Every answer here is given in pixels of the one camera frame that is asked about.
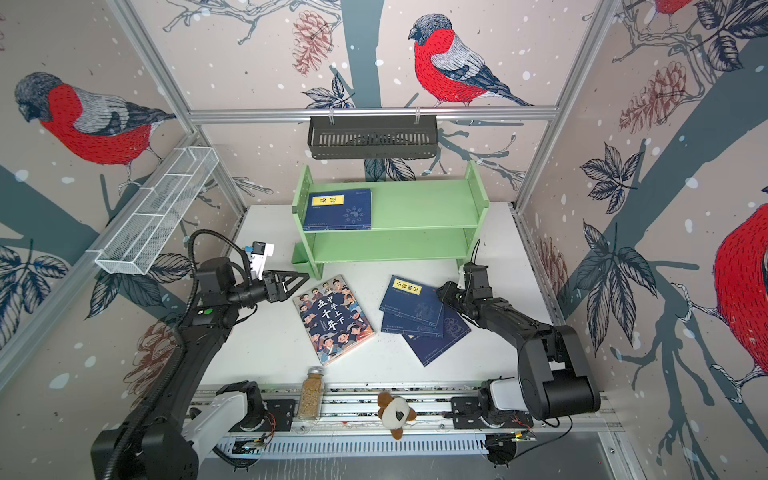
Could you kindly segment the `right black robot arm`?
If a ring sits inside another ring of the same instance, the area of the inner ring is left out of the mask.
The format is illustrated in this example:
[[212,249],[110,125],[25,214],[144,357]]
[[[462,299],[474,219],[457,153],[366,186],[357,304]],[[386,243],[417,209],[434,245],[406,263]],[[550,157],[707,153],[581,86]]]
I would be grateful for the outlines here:
[[437,297],[515,348],[524,409],[536,420],[599,411],[600,390],[576,331],[540,322],[495,296],[487,270],[485,265],[466,263],[464,285],[448,281],[437,289]]

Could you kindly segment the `blue book small yellow label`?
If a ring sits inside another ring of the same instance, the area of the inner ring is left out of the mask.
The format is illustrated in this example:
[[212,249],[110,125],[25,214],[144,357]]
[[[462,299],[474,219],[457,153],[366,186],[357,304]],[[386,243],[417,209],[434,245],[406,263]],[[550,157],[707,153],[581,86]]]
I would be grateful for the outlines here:
[[306,232],[370,230],[370,189],[320,192],[309,195],[303,230]]

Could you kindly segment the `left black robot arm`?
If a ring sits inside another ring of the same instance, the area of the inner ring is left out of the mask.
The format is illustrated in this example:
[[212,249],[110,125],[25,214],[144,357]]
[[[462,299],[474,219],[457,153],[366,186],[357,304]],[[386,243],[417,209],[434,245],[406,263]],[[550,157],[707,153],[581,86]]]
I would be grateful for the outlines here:
[[194,274],[189,311],[174,331],[177,347],[140,405],[120,425],[97,437],[91,459],[98,479],[195,479],[201,455],[182,436],[194,393],[226,342],[242,308],[288,300],[307,273],[268,271],[236,283],[225,257],[205,261]]

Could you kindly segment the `blue book wide yellow label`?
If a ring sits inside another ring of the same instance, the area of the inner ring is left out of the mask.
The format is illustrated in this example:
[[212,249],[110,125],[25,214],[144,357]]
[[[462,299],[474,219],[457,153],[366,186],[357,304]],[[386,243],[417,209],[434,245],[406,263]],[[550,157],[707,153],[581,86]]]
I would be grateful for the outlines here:
[[436,327],[443,320],[444,305],[435,287],[393,275],[379,309],[419,324]]

